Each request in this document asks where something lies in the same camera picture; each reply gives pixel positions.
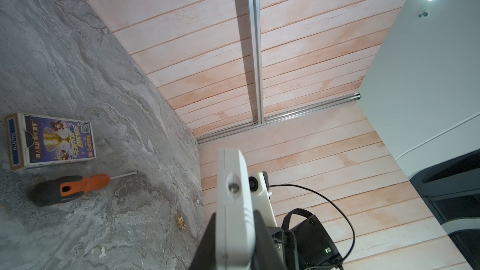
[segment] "white cable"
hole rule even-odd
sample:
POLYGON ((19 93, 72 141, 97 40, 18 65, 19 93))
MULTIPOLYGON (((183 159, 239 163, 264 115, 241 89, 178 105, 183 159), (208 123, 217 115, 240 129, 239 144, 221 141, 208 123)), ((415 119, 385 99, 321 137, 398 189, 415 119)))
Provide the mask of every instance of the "white cable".
POLYGON ((458 122, 457 124, 453 125, 452 127, 445 129, 445 130, 442 131, 441 133, 438 133, 438 134, 432 136, 431 138, 426 139, 425 141, 421 142, 420 144, 411 147, 409 150, 405 151, 404 153, 402 153, 402 154, 400 154, 398 157, 396 157, 396 158, 395 158, 395 161, 397 161, 399 158, 401 158, 401 157, 404 156, 405 154, 411 152, 412 150, 417 149, 418 147, 424 145, 425 143, 428 143, 428 142, 432 141, 433 139, 435 139, 435 138, 437 138, 437 137, 445 134, 446 132, 448 132, 448 131, 450 131, 450 130, 452 130, 452 129, 454 129, 454 128, 462 125, 462 124, 464 124, 465 122, 467 122, 467 121, 469 121, 469 120, 477 117, 478 115, 480 115, 480 111, 477 112, 477 113, 475 113, 475 114, 473 114, 473 115, 471 115, 470 117, 468 117, 468 118, 466 118, 466 119, 458 122))

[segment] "white wall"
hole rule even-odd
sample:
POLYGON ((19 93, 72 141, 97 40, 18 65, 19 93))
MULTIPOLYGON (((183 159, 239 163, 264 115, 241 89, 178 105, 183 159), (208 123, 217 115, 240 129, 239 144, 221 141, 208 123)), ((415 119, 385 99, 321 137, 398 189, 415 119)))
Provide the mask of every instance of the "white wall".
MULTIPOLYGON (((480 0, 407 0, 360 87, 392 153, 480 111, 480 0), (427 17, 419 18, 423 10, 427 17)), ((400 157, 408 177, 480 148, 480 116, 400 157)))

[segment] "wood panel wall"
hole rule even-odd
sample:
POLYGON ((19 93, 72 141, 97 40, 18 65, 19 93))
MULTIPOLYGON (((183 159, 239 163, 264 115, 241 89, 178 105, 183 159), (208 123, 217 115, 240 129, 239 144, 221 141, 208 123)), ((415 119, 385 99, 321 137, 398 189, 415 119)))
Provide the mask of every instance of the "wood panel wall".
MULTIPOLYGON (((200 136, 251 121, 246 0, 87 0, 200 136)), ((405 0, 260 0, 267 115, 357 91, 405 0)))
MULTIPOLYGON (((248 171, 267 171, 270 184, 298 184, 333 200, 357 236, 345 269, 471 269, 356 102, 201 144, 205 221, 216 210, 219 148, 239 148, 248 171)), ((271 190, 278 225, 292 209, 307 209, 345 255, 352 234, 335 208, 303 189, 271 190)), ((291 225, 302 220, 293 215, 291 225)))

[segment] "small figurine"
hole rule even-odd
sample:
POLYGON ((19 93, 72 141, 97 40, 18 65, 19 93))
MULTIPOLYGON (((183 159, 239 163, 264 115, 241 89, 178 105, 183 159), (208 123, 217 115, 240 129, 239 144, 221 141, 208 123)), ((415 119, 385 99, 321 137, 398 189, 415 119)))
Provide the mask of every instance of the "small figurine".
POLYGON ((187 226, 185 225, 185 221, 183 220, 182 216, 177 215, 176 220, 177 220, 177 226, 179 230, 184 231, 187 229, 187 226))

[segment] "screwdriver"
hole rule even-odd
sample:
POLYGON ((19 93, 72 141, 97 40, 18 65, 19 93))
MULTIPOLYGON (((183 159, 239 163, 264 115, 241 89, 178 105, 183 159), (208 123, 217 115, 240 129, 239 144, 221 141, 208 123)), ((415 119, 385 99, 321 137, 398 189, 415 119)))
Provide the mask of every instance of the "screwdriver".
POLYGON ((65 203, 81 197, 88 191, 105 188, 112 179, 127 177, 137 173, 138 171, 133 171, 114 177, 106 174, 97 174, 91 177, 80 175, 63 176, 37 184, 33 188, 30 198, 39 207, 65 203))

